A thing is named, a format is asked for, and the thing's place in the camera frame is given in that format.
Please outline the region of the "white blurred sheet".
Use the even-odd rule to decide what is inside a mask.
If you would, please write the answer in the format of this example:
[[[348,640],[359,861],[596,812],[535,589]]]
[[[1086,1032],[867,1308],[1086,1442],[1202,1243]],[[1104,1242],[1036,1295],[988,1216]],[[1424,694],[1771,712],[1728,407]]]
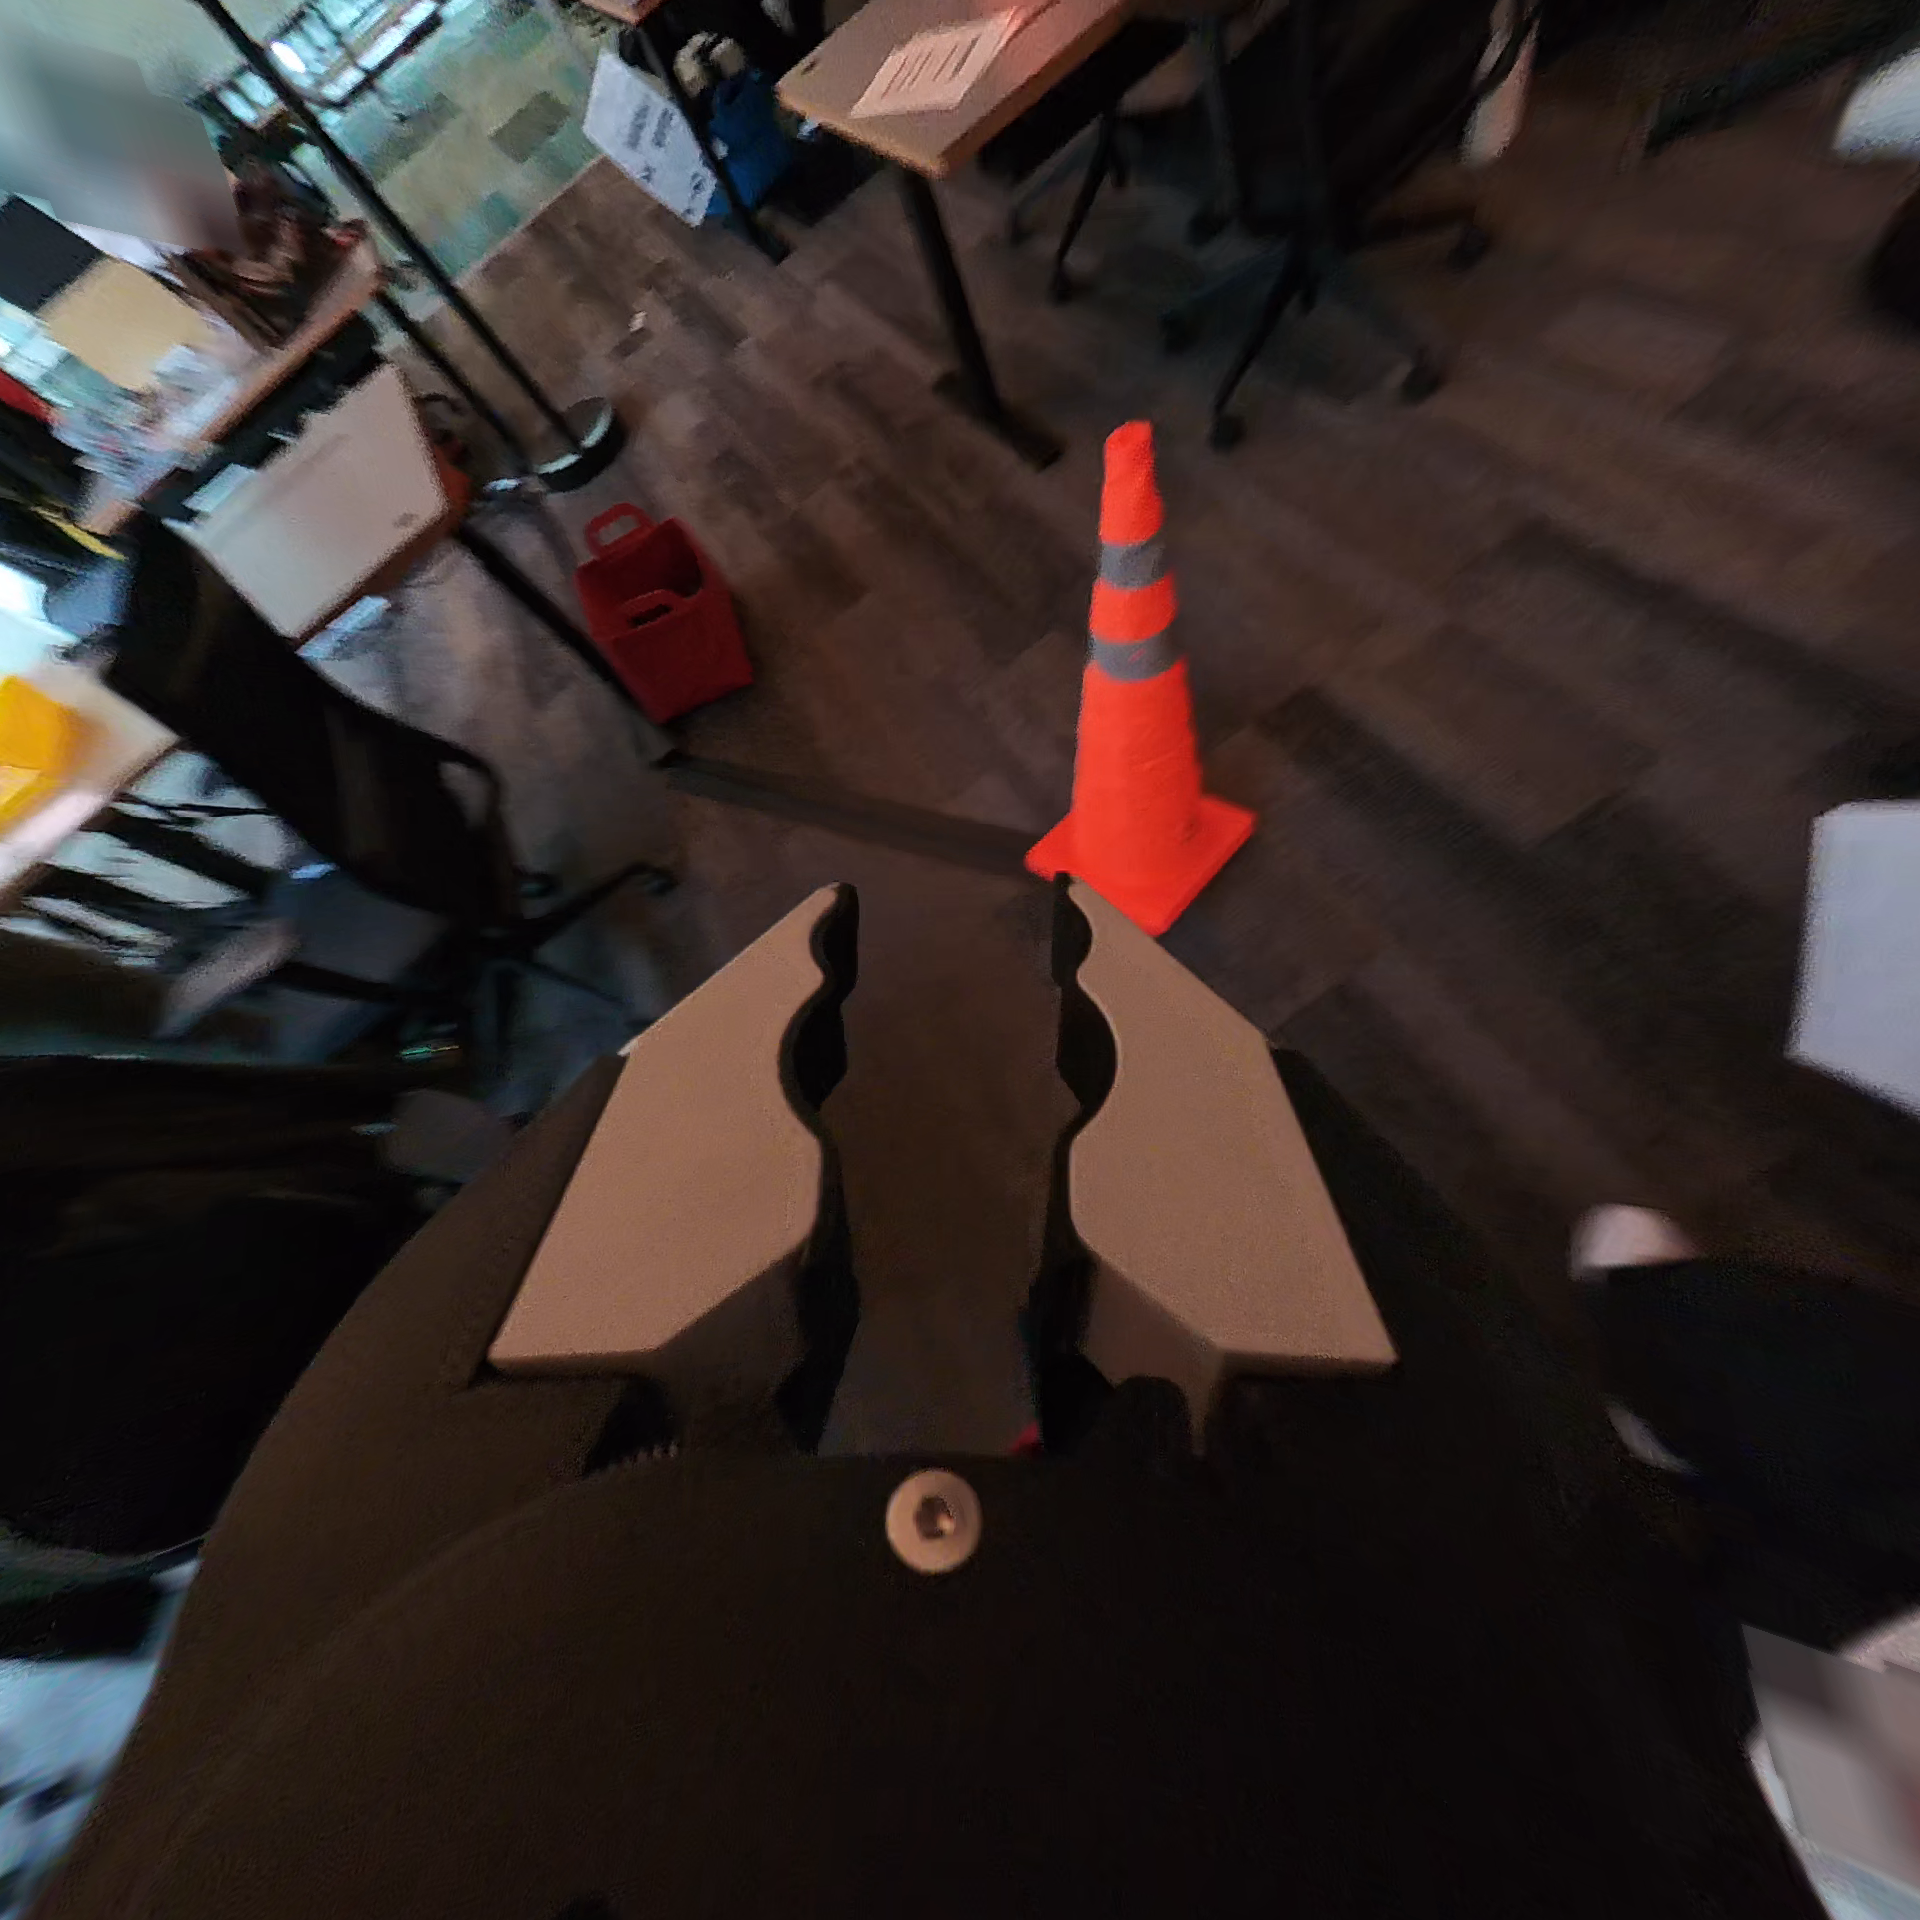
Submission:
[[[1817,817],[1787,1053],[1916,1112],[1916,804]]]

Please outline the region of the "wooden table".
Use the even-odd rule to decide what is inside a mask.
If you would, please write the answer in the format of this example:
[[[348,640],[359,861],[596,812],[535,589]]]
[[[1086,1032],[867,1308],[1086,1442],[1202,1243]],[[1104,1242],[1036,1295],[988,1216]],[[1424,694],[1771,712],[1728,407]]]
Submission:
[[[1014,14],[1009,35],[973,65],[965,91],[949,104],[860,110],[912,38],[973,35],[999,14]],[[1091,62],[1125,21],[1129,3],[866,3],[777,82],[786,110],[888,165],[954,360],[935,393],[1033,471],[1050,466],[1062,445],[999,393],[937,185]]]

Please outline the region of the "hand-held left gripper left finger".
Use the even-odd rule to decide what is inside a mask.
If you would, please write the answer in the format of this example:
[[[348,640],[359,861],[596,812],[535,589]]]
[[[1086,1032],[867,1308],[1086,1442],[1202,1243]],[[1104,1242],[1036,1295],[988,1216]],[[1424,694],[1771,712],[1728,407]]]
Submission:
[[[860,1326],[842,1084],[860,895],[834,883],[625,1053],[486,1351],[640,1379],[674,1425],[827,1425]]]

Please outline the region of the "red plastic basket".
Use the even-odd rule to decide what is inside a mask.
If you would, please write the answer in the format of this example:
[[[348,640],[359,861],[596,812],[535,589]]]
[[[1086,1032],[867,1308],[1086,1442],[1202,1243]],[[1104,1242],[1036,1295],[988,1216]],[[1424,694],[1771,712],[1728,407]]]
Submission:
[[[613,503],[583,525],[583,629],[646,720],[666,727],[755,685],[731,589],[681,520]]]

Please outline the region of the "white paper sheet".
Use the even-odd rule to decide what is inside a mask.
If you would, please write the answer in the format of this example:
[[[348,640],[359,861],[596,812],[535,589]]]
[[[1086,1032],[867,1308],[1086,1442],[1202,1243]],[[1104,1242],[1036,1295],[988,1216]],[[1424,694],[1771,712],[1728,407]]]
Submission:
[[[1014,14],[925,28],[898,42],[850,109],[852,117],[947,113],[1014,33]]]

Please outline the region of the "small yellow container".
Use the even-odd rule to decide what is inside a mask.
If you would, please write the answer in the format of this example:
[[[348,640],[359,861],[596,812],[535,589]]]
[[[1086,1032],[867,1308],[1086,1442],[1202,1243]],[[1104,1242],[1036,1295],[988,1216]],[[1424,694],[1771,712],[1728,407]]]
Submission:
[[[46,810],[85,765],[92,724],[30,680],[2,680],[2,833]]]

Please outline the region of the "black pole stand round base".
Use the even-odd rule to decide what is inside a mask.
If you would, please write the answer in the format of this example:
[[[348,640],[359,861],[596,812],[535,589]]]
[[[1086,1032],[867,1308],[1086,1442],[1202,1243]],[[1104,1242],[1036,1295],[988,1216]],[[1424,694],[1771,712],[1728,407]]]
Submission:
[[[231,16],[225,3],[197,3],[231,51],[268,86],[276,104],[300,124],[311,145],[326,158],[333,174],[348,185],[355,206],[394,243],[394,249],[416,265],[416,270],[434,288],[442,305],[466,326],[482,346],[486,360],[531,403],[535,416],[560,441],[560,455],[539,465],[535,478],[551,493],[578,493],[596,479],[627,445],[627,428],[605,398],[578,403],[572,410],[557,407],[539,386],[539,379],[516,360],[494,322],[466,300],[461,285],[445,270],[439,255],[419,238],[419,233],[394,213],[383,195],[379,182],[362,171],[359,159],[326,132],[324,117],[281,71],[276,60],[260,50],[259,38]]]

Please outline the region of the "black office chair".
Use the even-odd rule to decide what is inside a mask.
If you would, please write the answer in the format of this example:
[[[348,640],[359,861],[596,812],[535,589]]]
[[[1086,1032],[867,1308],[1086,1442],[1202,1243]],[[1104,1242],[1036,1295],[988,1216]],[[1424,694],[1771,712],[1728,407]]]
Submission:
[[[366,706],[160,521],[131,541],[131,589],[108,642],[103,685],[252,792],[362,895],[422,913],[394,963],[294,956],[268,984],[370,1005],[407,1040],[507,1040],[512,977],[545,977],[543,949],[627,885],[664,897],[676,874],[630,861],[535,910],[556,890],[523,870],[500,770],[430,730]]]

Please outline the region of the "beige board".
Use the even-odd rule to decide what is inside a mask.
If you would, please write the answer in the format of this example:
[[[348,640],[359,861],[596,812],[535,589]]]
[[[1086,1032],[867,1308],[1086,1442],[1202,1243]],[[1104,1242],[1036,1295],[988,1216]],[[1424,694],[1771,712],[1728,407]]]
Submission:
[[[283,640],[317,637],[463,515],[419,396],[379,361],[177,531]]]

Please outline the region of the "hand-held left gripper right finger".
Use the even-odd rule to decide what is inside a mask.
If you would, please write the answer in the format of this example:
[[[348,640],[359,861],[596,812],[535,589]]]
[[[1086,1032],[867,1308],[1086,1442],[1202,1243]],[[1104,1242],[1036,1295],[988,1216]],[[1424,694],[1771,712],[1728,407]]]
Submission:
[[[1081,879],[1050,885],[1050,981],[1073,1110],[1033,1279],[1037,1451],[1136,1379],[1199,1442],[1240,1380],[1395,1370],[1263,1032]]]

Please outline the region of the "orange traffic cone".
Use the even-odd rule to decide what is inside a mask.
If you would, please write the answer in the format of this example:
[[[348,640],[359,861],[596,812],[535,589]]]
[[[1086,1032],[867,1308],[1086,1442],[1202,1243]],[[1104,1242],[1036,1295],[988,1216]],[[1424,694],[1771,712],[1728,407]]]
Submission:
[[[1172,932],[1256,833],[1255,810],[1205,788],[1177,617],[1155,434],[1125,421],[1099,452],[1070,799],[1025,870],[1091,885],[1150,938]]]

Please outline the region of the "blue bag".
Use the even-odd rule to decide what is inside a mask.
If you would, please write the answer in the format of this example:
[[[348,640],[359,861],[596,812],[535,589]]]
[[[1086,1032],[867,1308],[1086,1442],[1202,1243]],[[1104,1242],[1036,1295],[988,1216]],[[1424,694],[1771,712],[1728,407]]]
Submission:
[[[762,213],[793,171],[793,139],[785,132],[773,89],[757,68],[722,71],[707,86],[707,138],[737,203]]]

